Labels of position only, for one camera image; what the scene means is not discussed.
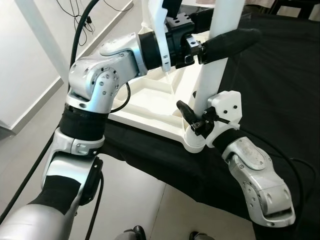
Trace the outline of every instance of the black joint sleeve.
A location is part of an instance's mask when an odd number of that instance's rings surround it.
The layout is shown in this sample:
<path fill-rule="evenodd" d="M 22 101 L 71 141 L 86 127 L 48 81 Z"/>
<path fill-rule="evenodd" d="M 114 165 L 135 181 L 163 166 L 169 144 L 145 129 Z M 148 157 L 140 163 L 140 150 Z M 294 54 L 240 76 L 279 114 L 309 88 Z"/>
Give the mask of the black joint sleeve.
<path fill-rule="evenodd" d="M 221 133 L 213 141 L 212 145 L 218 149 L 221 154 L 223 154 L 229 144 L 242 137 L 245 137 L 245 135 L 241 131 L 231 128 Z"/>
<path fill-rule="evenodd" d="M 153 31 L 139 35 L 143 61 L 146 69 L 156 69 L 162 66 L 156 35 Z"/>
<path fill-rule="evenodd" d="M 66 105 L 60 120 L 63 134 L 85 141 L 100 140 L 105 132 L 108 114 L 84 111 Z"/>
<path fill-rule="evenodd" d="M 29 204 L 52 207 L 65 215 L 76 198 L 80 185 L 69 177 L 46 176 L 42 192 Z"/>

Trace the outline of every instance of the black connector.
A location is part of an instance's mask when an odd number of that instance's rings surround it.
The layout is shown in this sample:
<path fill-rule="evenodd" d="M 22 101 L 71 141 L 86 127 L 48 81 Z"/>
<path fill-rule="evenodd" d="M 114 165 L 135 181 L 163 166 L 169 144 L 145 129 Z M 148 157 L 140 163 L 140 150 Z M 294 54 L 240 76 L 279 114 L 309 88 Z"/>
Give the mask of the black connector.
<path fill-rule="evenodd" d="M 88 17 L 86 18 L 86 22 L 87 22 L 88 24 L 92 24 L 92 20 L 91 20 L 91 17 L 90 17 L 90 16 L 88 16 Z"/>

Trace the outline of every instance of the white wall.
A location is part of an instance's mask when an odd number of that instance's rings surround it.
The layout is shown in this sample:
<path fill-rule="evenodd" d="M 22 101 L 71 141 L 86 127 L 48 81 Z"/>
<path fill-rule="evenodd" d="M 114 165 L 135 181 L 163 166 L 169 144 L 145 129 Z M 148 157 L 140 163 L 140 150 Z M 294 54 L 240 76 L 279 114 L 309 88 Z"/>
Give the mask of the white wall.
<path fill-rule="evenodd" d="M 87 6 L 90 0 L 82 0 Z M 73 18 L 64 13 L 56 0 L 34 0 L 46 24 L 70 62 L 75 34 Z M 69 12 L 69 0 L 59 0 Z M 107 0 L 122 9 L 128 0 Z M 90 14 L 95 32 L 87 33 L 86 45 L 78 47 L 81 53 L 118 14 L 102 0 Z M 0 0 L 0 126 L 12 130 L 38 98 L 58 80 L 58 73 L 19 11 L 14 0 Z"/>

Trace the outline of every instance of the white clamp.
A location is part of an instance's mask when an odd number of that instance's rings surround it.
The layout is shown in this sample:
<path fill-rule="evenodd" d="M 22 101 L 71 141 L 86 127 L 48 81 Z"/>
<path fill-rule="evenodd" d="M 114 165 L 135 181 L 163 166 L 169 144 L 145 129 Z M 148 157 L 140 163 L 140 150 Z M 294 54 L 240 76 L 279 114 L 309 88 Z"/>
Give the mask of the white clamp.
<path fill-rule="evenodd" d="M 239 126 L 238 123 L 242 117 L 241 94 L 238 91 L 222 91 L 208 99 L 208 107 L 214 107 L 220 118 L 230 121 L 229 124 L 220 121 L 214 122 L 212 132 L 205 139 L 205 144 L 209 148 L 213 148 L 213 141 L 217 136 L 228 129 Z"/>

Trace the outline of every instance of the black cable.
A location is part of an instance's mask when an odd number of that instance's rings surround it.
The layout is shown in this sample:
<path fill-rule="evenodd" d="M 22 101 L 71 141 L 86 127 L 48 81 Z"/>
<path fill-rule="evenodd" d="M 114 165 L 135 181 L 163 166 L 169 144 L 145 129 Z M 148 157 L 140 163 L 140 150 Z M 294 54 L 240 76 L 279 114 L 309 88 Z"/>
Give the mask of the black cable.
<path fill-rule="evenodd" d="M 261 140 L 262 142 L 264 142 L 265 144 L 269 145 L 272 149 L 274 149 L 291 167 L 291 169 L 293 170 L 296 179 L 298 181 L 298 186 L 299 186 L 299 208 L 296 211 L 296 219 L 295 219 L 295 230 L 298 230 L 298 227 L 301 223 L 302 220 L 302 216 L 303 216 L 303 211 L 304 211 L 304 207 L 305 207 L 305 190 L 304 190 L 304 186 L 303 186 L 303 180 L 300 176 L 300 173 L 298 172 L 296 166 L 292 163 L 292 161 L 289 159 L 289 157 L 287 157 L 287 155 L 277 146 L 273 145 L 269 140 L 267 140 L 265 137 L 260 136 L 258 134 L 256 134 L 255 132 L 246 129 L 245 127 L 240 127 L 240 130 L 250 134 L 254 137 L 256 137 L 257 139 Z"/>
<path fill-rule="evenodd" d="M 132 4 L 131 7 L 129 7 L 129 8 L 126 9 L 126 10 L 119 10 L 119 9 L 116 9 L 116 8 L 114 8 L 113 6 L 111 6 L 109 3 L 107 3 L 106 0 L 103 0 L 103 1 L 104 1 L 105 4 L 107 4 L 110 8 L 112 8 L 113 10 L 118 11 L 118 12 L 127 12 L 127 11 L 131 10 L 131 9 L 134 7 L 134 5 Z"/>
<path fill-rule="evenodd" d="M 99 2 L 99 0 L 91 0 L 86 6 L 85 10 L 83 11 L 83 14 L 80 18 L 80 21 L 78 23 L 78 26 L 75 30 L 74 38 L 73 38 L 73 44 L 72 44 L 72 50 L 71 50 L 71 59 L 70 59 L 70 68 L 75 63 L 76 57 L 77 57 L 77 49 L 78 49 L 78 42 L 80 39 L 80 35 L 82 32 L 82 29 L 86 23 L 87 17 L 89 16 L 90 11 L 94 8 L 94 6 Z"/>
<path fill-rule="evenodd" d="M 79 25 L 79 22 L 78 22 L 77 18 L 75 17 L 75 18 L 73 19 L 74 30 L 77 30 L 77 28 L 76 28 L 76 23 Z M 79 46 L 81 46 L 81 47 L 84 46 L 84 45 L 87 43 L 87 40 L 88 40 L 88 36 L 87 36 L 86 31 L 85 31 L 83 28 L 82 28 L 82 30 L 83 30 L 84 35 L 85 35 L 85 40 L 84 40 L 84 43 L 81 44 L 81 43 L 80 43 L 80 39 L 79 39 L 78 44 L 79 44 Z"/>
<path fill-rule="evenodd" d="M 90 221 L 90 225 L 89 225 L 88 231 L 87 231 L 86 236 L 85 236 L 85 240 L 89 240 L 90 239 L 92 230 L 94 228 L 94 224 L 95 224 L 95 220 L 96 220 L 96 217 L 97 217 L 97 213 L 98 213 L 98 209 L 99 209 L 99 205 L 100 205 L 100 201 L 101 201 L 101 196 L 102 196 L 102 191 L 103 190 L 104 190 L 104 175 L 101 172 L 99 194 L 98 194 L 98 197 L 96 199 L 94 211 L 93 211 L 93 214 L 92 214 L 92 217 L 91 217 L 91 221 Z"/>
<path fill-rule="evenodd" d="M 274 154 L 272 152 L 267 152 L 267 154 L 269 154 L 270 156 L 282 159 L 281 156 L 279 156 L 277 154 Z M 317 185 L 317 179 L 319 179 L 319 175 L 318 175 L 315 167 L 312 166 L 309 162 L 307 162 L 305 160 L 302 160 L 300 158 L 295 158 L 295 157 L 290 157 L 289 159 L 292 160 L 292 161 L 295 161 L 297 163 L 301 163 L 301 164 L 307 166 L 312 171 L 312 174 L 313 174 L 312 187 L 305 195 L 305 202 L 307 203 L 309 201 L 310 197 L 312 196 L 312 194 L 314 194 L 314 192 L 315 192 L 315 188 L 316 188 L 316 185 Z"/>
<path fill-rule="evenodd" d="M 58 1 L 58 0 L 56 0 L 56 2 L 59 4 L 59 6 L 60 6 L 60 8 L 62 9 L 62 11 L 64 11 L 66 14 L 68 14 L 68 15 L 70 15 L 71 17 L 76 17 L 75 16 L 75 13 L 73 13 L 73 15 L 71 14 L 71 13 L 69 13 L 69 12 L 67 12 L 62 6 L 61 6 L 61 4 L 60 4 L 60 2 Z"/>
<path fill-rule="evenodd" d="M 8 213 L 10 212 L 10 210 L 12 209 L 14 204 L 16 203 L 17 199 L 19 198 L 20 194 L 24 190 L 24 188 L 27 185 L 28 181 L 30 180 L 30 178 L 34 174 L 35 170 L 39 166 L 41 160 L 44 158 L 44 156 L 45 156 L 47 150 L 49 149 L 53 139 L 54 139 L 54 133 L 51 135 L 50 139 L 48 140 L 48 142 L 46 143 L 46 145 L 42 149 L 40 155 L 36 159 L 35 163 L 31 167 L 31 169 L 28 172 L 28 174 L 25 176 L 25 178 L 24 178 L 23 182 L 21 183 L 21 185 L 19 186 L 18 190 L 15 192 L 15 194 L 13 195 L 13 197 L 10 200 L 9 204 L 6 206 L 6 208 L 4 209 L 3 213 L 1 214 L 1 216 L 0 216 L 0 225 L 5 220 L 6 216 L 8 215 Z"/>
<path fill-rule="evenodd" d="M 112 114 L 112 113 L 115 113 L 115 112 L 117 112 L 117 111 L 120 111 L 121 109 L 123 109 L 123 108 L 128 104 L 128 102 L 129 102 L 129 100 L 130 100 L 130 97 L 131 97 L 131 90 L 130 90 L 129 83 L 126 83 L 125 86 L 126 86 L 126 90 L 127 90 L 127 92 L 128 92 L 128 96 L 126 97 L 125 102 L 124 102 L 120 107 L 117 107 L 117 108 L 112 109 L 112 110 L 110 111 L 111 114 Z"/>

